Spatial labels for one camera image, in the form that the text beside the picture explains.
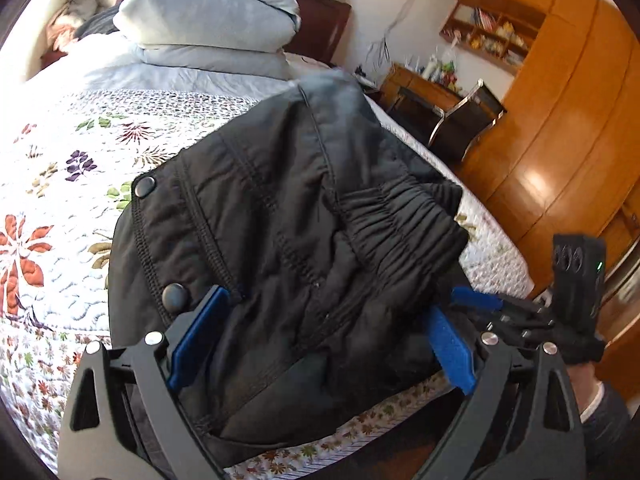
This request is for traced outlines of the person right hand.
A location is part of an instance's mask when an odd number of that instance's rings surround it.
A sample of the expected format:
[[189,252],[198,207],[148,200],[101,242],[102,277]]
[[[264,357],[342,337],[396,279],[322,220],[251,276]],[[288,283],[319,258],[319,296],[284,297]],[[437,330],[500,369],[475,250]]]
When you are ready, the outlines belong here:
[[582,413],[598,395],[596,369],[591,362],[570,365],[567,367],[567,375],[573,387],[578,411]]

